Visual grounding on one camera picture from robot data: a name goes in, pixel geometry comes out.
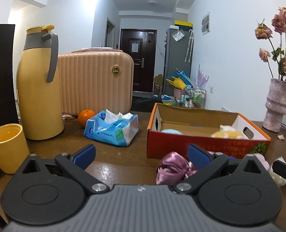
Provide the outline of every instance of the metal bolt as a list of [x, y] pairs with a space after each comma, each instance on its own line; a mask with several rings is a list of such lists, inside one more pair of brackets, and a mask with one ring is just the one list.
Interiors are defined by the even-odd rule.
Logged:
[[176, 188], [179, 191], [188, 191], [191, 189], [191, 185], [188, 183], [179, 183], [179, 184], [177, 184]]
[[107, 186], [103, 183], [97, 183], [92, 185], [91, 189], [96, 191], [96, 192], [102, 192], [107, 188]]

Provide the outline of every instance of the brown tabletop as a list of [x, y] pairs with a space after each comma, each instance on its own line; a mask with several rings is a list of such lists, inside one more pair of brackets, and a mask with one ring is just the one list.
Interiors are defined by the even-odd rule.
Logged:
[[[64, 132], [50, 140], [34, 142], [28, 141], [32, 153], [41, 158], [53, 158], [61, 152], [73, 153], [89, 143], [97, 149], [97, 156], [86, 171], [110, 187], [113, 184], [155, 184], [157, 159], [146, 158], [147, 124], [150, 113], [136, 113], [139, 115], [139, 133], [129, 147], [117, 148], [110, 145], [94, 142], [83, 136], [83, 129], [77, 121], [67, 122]], [[266, 159], [272, 163], [279, 156], [286, 161], [286, 135], [285, 140], [277, 139], [277, 134], [265, 130], [273, 139]], [[0, 196], [11, 176], [0, 171]], [[286, 231], [286, 187], [282, 187], [283, 208], [276, 224]]]

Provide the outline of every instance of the gray thermos handle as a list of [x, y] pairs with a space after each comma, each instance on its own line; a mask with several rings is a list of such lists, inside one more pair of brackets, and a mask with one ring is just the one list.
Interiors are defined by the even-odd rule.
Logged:
[[50, 54], [50, 64], [49, 64], [49, 70], [47, 74], [47, 83], [51, 83], [54, 80], [54, 76], [57, 69], [57, 62], [58, 62], [58, 52], [59, 52], [59, 39], [58, 35], [56, 33], [48, 33], [42, 36], [42, 40], [52, 41], [52, 52]]

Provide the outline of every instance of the refrigerator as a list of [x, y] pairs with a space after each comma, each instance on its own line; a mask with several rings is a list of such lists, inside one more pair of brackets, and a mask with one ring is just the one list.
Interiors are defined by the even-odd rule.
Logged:
[[187, 53], [188, 43], [190, 32], [184, 31], [185, 36], [179, 40], [175, 41], [172, 34], [174, 35], [178, 30], [168, 29], [167, 30], [167, 43], [166, 43], [166, 52], [165, 52], [165, 64], [164, 64], [164, 82], [163, 82], [163, 92], [162, 94], [173, 96], [173, 86], [166, 81], [168, 76], [173, 75], [179, 71], [186, 71], [190, 76], [191, 62], [192, 62], [192, 53], [190, 58], [190, 63], [188, 62], [189, 54], [187, 61], [185, 62], [185, 57]]

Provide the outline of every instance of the black circular cover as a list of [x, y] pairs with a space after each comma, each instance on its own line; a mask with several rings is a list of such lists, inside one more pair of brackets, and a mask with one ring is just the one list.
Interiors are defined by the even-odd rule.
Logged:
[[202, 208], [233, 226], [256, 226], [274, 221], [282, 194], [269, 175], [243, 172], [213, 179], [199, 190]]
[[65, 177], [34, 173], [11, 182], [1, 196], [9, 220], [26, 225], [49, 225], [73, 216], [85, 202], [83, 188]]

